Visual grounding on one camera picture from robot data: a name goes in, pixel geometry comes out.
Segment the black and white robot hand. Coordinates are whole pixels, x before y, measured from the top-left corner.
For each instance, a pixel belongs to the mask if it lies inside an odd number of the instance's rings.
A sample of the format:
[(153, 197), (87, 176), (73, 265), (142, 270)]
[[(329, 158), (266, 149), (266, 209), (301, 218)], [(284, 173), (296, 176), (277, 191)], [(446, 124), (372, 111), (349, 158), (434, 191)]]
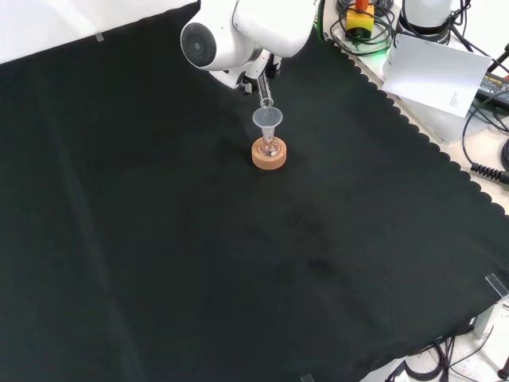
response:
[(254, 59), (235, 68), (211, 71), (210, 74), (223, 85), (240, 88), (244, 94), (258, 91), (258, 78), (274, 79), (280, 74), (282, 58), (262, 49), (254, 54)]

